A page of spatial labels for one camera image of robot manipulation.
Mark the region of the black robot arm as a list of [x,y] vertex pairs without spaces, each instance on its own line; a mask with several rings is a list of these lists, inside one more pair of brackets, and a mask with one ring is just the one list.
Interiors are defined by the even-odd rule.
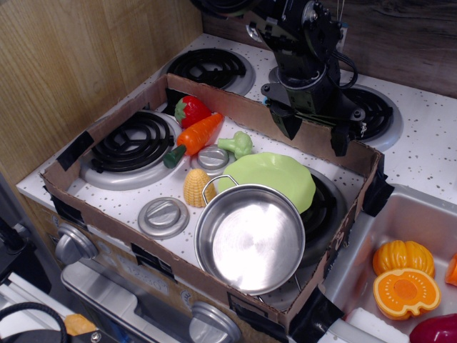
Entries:
[[[336,48],[342,24],[320,1],[194,1],[201,12],[245,23],[252,37],[272,50],[278,81],[261,93],[277,127],[293,139],[302,121],[331,128],[331,148],[345,156],[349,142],[363,133],[365,111],[346,93],[358,78],[354,62]],[[341,83],[340,64],[353,70]]]

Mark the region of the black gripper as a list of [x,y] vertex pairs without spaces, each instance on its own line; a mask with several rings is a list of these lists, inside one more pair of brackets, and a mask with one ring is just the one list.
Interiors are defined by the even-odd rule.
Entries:
[[327,72],[309,80],[286,80],[275,68],[270,76],[261,93],[283,135],[294,139],[303,120],[334,126],[331,147],[336,156],[345,156],[351,141],[349,124],[358,126],[366,119],[366,111],[349,99],[348,91],[336,86]]

